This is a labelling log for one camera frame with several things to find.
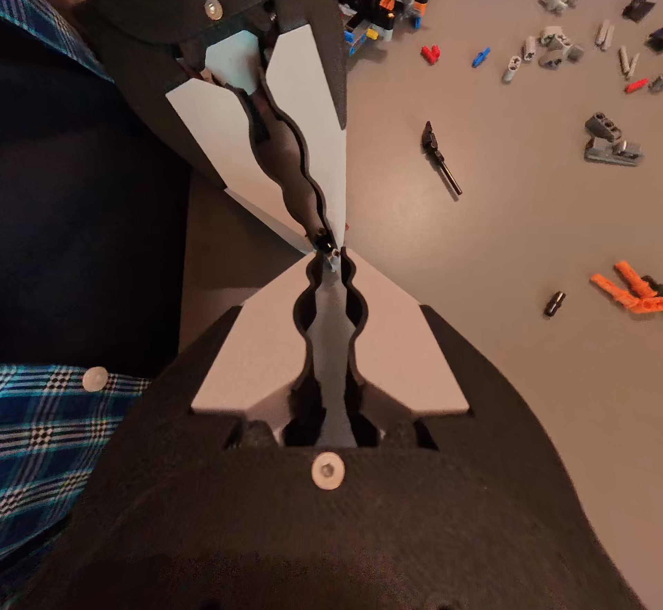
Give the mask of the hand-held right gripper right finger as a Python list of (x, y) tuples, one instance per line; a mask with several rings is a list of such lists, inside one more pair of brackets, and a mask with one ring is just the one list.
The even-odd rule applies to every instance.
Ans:
[(467, 414), (469, 404), (422, 305), (350, 249), (342, 249), (347, 352), (345, 410), (355, 438), (398, 424)]

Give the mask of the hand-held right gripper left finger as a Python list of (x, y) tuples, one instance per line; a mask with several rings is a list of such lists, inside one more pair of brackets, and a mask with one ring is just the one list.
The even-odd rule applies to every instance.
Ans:
[(322, 254), (311, 252), (240, 307), (191, 409), (263, 422), (286, 444), (322, 409), (309, 330)]

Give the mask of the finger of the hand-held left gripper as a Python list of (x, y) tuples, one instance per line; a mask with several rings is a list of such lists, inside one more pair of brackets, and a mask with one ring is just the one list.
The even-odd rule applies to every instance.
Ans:
[(322, 218), (341, 249), (346, 225), (346, 131), (309, 24), (278, 36), (265, 76), (277, 111), (299, 133), (304, 174), (321, 197)]
[(241, 31), (205, 52), (201, 79), (166, 97), (239, 205), (306, 254), (318, 237), (316, 189), (300, 129), (275, 105), (259, 39)]

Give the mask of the black lego spike piece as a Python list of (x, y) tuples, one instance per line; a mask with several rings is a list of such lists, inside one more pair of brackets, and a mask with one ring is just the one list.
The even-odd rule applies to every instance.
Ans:
[(426, 155), (427, 159), (431, 162), (433, 167), (443, 176), (447, 184), (450, 186), (452, 192), (456, 197), (463, 195), (463, 191), (458, 184), (458, 181), (452, 175), (449, 167), (445, 162), (438, 141), (436, 139), (432, 124), (430, 121), (427, 121), (424, 129), (422, 130), (421, 136), (421, 147)]

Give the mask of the orange lego pin connector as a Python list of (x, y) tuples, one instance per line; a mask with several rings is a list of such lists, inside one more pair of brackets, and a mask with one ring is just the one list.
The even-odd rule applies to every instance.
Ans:
[(662, 312), (662, 296), (654, 290), (650, 282), (640, 276), (627, 278), (630, 290), (618, 287), (601, 274), (592, 275), (590, 280), (627, 312), (638, 315)]
[(656, 287), (653, 279), (638, 274), (625, 260), (615, 263), (614, 268), (628, 284), (634, 296), (640, 299), (652, 299), (661, 296), (659, 294), (660, 290)]

